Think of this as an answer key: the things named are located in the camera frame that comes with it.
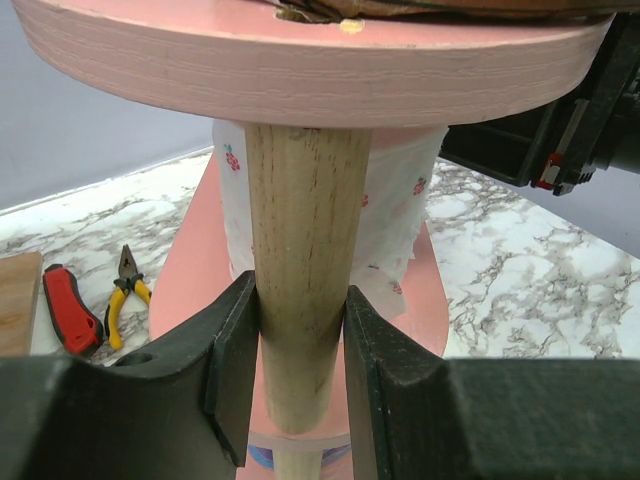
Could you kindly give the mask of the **pink three-tier shelf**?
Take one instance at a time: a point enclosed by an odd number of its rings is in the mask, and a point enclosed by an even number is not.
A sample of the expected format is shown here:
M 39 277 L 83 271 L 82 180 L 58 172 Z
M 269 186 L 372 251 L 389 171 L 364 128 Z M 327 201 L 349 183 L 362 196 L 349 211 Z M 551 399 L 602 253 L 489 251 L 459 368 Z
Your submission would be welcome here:
M 296 369 L 293 402 L 325 402 L 344 351 L 364 173 L 377 129 L 466 124 L 572 90 L 606 13 L 520 26 L 280 20 L 258 1 L 17 1 L 31 48 L 62 73 L 138 103 L 243 123 L 257 231 L 258 346 L 269 318 Z

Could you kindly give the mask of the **yellow handled pliers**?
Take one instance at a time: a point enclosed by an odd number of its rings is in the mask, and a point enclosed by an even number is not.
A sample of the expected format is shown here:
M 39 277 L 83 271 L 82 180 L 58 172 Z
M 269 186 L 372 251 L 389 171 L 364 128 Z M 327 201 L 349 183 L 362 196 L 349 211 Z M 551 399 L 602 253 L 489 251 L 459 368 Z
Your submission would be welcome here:
M 114 350 L 123 347 L 119 332 L 119 318 L 122 307 L 131 293 L 138 296 L 146 306 L 150 305 L 152 290 L 144 281 L 144 275 L 138 270 L 134 256 L 128 244 L 122 247 L 118 263 L 118 277 L 113 281 L 114 290 L 110 296 L 104 317 L 104 328 L 109 345 Z

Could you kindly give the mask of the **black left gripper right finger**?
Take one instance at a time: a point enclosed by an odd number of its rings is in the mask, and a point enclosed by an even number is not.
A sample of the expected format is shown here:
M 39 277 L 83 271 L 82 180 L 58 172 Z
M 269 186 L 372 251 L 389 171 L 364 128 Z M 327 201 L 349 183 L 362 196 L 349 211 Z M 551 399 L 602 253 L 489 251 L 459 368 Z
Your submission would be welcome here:
M 635 360 L 445 360 L 356 287 L 343 333 L 358 479 L 639 475 Z

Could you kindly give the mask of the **blue roll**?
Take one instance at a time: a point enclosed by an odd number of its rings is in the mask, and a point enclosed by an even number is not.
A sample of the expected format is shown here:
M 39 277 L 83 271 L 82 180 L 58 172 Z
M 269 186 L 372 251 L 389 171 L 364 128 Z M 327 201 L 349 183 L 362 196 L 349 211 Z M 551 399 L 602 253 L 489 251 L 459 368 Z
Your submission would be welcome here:
M 328 466 L 341 461 L 345 456 L 351 453 L 351 445 L 343 445 L 340 447 L 325 449 L 322 453 L 318 451 L 314 452 L 298 452 L 298 453 L 284 453 L 286 459 L 289 457 L 295 458 L 311 458 L 314 459 L 318 456 L 321 457 L 320 468 L 324 469 Z M 248 447 L 248 453 L 251 458 L 261 467 L 273 470 L 276 465 L 276 458 L 274 451 L 269 448 L 258 447 L 255 445 L 250 445 Z

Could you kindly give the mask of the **white floral paper towel roll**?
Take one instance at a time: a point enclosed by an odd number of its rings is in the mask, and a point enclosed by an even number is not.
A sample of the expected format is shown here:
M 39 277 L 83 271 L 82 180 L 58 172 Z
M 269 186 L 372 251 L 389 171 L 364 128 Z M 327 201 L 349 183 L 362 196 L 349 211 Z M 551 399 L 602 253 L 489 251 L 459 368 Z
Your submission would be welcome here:
M 372 137 L 350 283 L 387 320 L 405 313 L 401 283 L 425 221 L 426 192 L 446 126 L 382 129 Z M 233 277 L 254 268 L 244 127 L 213 121 Z

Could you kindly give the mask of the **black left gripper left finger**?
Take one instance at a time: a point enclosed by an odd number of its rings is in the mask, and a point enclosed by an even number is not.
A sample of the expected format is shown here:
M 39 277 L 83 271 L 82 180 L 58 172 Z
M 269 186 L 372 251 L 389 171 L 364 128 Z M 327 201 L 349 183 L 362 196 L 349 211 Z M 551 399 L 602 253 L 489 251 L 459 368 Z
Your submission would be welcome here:
M 5 479 L 232 479 L 247 457 L 255 276 L 113 365 L 1 361 Z

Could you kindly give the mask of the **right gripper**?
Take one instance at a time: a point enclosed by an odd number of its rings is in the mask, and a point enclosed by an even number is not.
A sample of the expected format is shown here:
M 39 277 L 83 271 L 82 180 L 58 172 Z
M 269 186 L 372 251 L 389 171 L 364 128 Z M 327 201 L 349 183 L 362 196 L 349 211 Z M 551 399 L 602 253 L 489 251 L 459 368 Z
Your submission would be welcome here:
M 599 170 L 639 171 L 639 17 L 617 15 L 580 85 L 521 114 L 450 128 L 443 159 L 555 196 Z

